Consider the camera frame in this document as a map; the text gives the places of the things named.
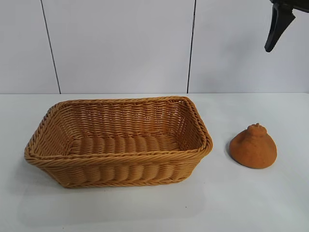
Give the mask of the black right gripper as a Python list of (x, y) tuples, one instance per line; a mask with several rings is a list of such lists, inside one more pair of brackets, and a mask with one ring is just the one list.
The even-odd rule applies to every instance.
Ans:
[(265, 51), (270, 53), (284, 31), (294, 21), (292, 4), (308, 4), (309, 0), (271, 0), (272, 19), (267, 41), (265, 43)]

